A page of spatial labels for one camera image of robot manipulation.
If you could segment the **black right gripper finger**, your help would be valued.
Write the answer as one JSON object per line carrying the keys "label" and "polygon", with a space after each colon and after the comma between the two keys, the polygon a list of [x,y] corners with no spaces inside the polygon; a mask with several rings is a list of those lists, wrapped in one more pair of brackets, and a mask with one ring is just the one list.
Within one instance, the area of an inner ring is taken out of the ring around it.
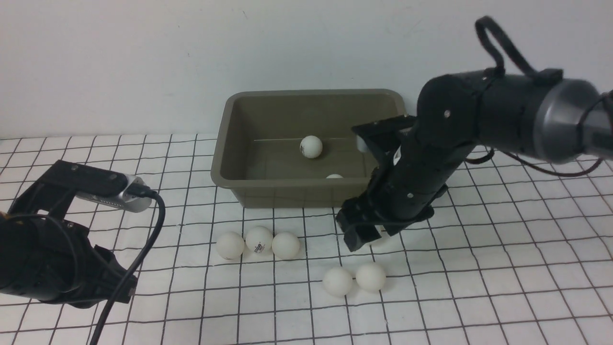
{"label": "black right gripper finger", "polygon": [[343,232],[344,244],[351,253],[382,238],[377,226],[369,223],[342,223],[341,231]]}
{"label": "black right gripper finger", "polygon": [[383,230],[389,235],[394,236],[397,233],[400,233],[402,230],[407,229],[407,227],[411,226],[414,223],[420,223],[422,221],[427,221],[432,218],[435,214],[435,210],[431,205],[427,205],[423,210],[420,211],[414,218],[408,220],[396,220],[390,223],[383,225]]}

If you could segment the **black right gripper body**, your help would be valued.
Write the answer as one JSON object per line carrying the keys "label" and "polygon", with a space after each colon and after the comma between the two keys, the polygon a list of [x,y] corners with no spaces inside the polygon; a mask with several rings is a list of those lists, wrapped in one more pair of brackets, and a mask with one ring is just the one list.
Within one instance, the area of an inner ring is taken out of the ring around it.
{"label": "black right gripper body", "polygon": [[385,225],[414,218],[431,205],[447,179],[475,146],[473,129],[445,124],[416,124],[400,147],[378,164],[364,192],[343,202],[342,223]]}

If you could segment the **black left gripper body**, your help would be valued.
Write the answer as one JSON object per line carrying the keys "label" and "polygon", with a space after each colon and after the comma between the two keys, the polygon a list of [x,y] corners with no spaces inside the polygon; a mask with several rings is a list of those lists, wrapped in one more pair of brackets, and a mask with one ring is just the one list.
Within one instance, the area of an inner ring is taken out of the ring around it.
{"label": "black left gripper body", "polygon": [[89,229],[46,215],[1,214],[0,291],[46,304],[92,307],[127,270],[88,240]]}

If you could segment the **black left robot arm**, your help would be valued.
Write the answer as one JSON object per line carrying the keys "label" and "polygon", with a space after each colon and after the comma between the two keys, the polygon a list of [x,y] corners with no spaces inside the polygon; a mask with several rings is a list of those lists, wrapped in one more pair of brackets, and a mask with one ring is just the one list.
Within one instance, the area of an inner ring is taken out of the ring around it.
{"label": "black left robot arm", "polygon": [[90,230],[45,210],[1,215],[0,285],[7,295],[87,309],[108,300],[127,270]]}

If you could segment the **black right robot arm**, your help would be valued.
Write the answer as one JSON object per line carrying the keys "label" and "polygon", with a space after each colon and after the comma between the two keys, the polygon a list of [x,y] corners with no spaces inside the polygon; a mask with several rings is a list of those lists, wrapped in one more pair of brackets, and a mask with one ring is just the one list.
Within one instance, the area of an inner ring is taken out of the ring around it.
{"label": "black right robot arm", "polygon": [[377,161],[366,190],[336,221],[351,251],[434,214],[432,203],[476,146],[550,164],[612,158],[612,95],[550,70],[536,77],[447,74],[428,81],[416,116],[357,125]]}

